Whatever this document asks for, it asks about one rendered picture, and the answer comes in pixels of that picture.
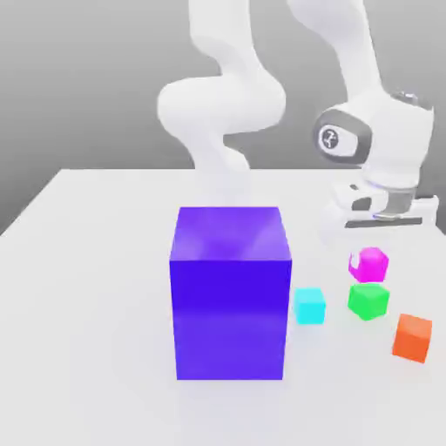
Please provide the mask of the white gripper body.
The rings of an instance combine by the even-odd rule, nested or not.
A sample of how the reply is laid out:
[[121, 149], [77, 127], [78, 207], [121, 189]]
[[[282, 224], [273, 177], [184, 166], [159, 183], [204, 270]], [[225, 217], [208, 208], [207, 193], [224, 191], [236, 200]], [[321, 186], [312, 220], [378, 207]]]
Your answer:
[[321, 212], [321, 239], [340, 243], [389, 227], [435, 226], [438, 207], [436, 195], [355, 195], [347, 202], [335, 195]]

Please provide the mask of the small magenta cube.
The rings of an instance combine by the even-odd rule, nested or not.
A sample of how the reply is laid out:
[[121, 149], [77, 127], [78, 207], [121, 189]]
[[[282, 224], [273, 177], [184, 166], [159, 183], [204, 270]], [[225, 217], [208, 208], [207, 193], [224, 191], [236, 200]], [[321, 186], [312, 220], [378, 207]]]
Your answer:
[[351, 275], [360, 283], [383, 282], [388, 265], [389, 257], [379, 247], [364, 247], [357, 274]]

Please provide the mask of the small green cube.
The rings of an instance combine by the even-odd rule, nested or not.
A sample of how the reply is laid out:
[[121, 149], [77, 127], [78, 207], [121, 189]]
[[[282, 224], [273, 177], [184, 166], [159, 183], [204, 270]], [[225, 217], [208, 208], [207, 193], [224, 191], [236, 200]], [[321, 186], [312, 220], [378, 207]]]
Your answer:
[[363, 321], [371, 321], [387, 313], [390, 293], [377, 283], [358, 283], [350, 287], [348, 308]]

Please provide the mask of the small cyan cube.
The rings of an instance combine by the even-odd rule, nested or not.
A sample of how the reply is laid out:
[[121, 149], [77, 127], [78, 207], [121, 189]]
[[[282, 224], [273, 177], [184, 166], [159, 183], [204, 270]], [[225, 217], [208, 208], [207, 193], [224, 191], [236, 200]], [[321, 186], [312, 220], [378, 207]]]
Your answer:
[[326, 301], [318, 287], [299, 287], [294, 293], [294, 313], [300, 325], [321, 325], [325, 321]]

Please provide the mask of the small orange cube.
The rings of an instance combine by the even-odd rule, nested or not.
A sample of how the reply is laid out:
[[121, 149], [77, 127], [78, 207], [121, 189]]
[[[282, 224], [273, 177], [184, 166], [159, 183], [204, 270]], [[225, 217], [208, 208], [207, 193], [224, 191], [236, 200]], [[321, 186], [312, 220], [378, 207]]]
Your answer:
[[432, 321], [410, 314], [400, 314], [392, 354], [425, 363], [432, 335]]

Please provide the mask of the large purple box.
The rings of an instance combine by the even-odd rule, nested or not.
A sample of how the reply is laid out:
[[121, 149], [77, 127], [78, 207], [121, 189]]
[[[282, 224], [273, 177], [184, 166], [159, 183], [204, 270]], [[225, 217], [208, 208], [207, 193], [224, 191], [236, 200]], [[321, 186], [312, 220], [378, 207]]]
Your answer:
[[279, 380], [292, 256], [276, 206], [183, 206], [169, 259], [180, 380]]

